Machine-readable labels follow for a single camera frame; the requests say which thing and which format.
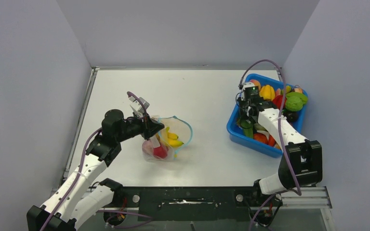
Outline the clear zip top bag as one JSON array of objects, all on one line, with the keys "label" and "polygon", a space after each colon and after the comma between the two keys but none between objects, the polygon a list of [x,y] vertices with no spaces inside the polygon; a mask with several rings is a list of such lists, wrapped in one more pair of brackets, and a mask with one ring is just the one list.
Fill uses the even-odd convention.
[{"label": "clear zip top bag", "polygon": [[155,115],[151,118],[162,123],[164,128],[143,142],[143,158],[149,162],[175,160],[178,153],[192,141],[193,129],[191,125],[176,116],[160,117]]}]

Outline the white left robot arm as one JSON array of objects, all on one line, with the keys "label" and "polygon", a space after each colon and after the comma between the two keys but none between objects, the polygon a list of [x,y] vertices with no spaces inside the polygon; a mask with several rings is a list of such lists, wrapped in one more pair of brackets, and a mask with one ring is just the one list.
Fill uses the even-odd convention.
[{"label": "white left robot arm", "polygon": [[124,118],[121,110],[106,112],[101,127],[87,139],[77,168],[48,200],[40,206],[32,206],[27,212],[28,230],[78,230],[100,208],[112,203],[122,188],[118,182],[106,179],[84,196],[93,181],[121,152],[121,143],[137,135],[148,140],[164,128],[164,124],[149,115]]}]

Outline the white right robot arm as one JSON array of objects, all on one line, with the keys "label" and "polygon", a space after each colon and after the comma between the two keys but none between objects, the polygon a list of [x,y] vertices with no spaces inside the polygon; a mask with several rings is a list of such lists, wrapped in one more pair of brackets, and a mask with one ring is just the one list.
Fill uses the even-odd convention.
[{"label": "white right robot arm", "polygon": [[238,104],[240,118],[258,122],[283,151],[277,173],[258,180],[259,187],[251,193],[254,203],[265,205],[271,194],[321,182],[322,147],[318,141],[301,135],[276,105],[259,95],[259,88],[253,83],[242,87]]}]

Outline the yellow toy banana bunch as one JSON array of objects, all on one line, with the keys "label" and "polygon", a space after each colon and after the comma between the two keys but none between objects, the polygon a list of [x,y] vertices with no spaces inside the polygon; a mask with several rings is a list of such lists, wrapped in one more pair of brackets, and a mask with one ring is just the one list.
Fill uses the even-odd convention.
[{"label": "yellow toy banana bunch", "polygon": [[169,132],[169,130],[170,130],[170,127],[167,127],[165,129],[165,133],[163,136],[165,144],[173,148],[178,148],[184,145],[184,143],[179,140],[179,136],[175,133]]}]

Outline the red toy apple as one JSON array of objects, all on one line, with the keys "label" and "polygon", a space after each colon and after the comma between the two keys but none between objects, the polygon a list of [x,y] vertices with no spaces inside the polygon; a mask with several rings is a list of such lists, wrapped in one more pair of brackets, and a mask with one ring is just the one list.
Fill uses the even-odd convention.
[{"label": "red toy apple", "polygon": [[168,149],[165,145],[153,148],[153,156],[159,159],[165,159],[168,156]]}]

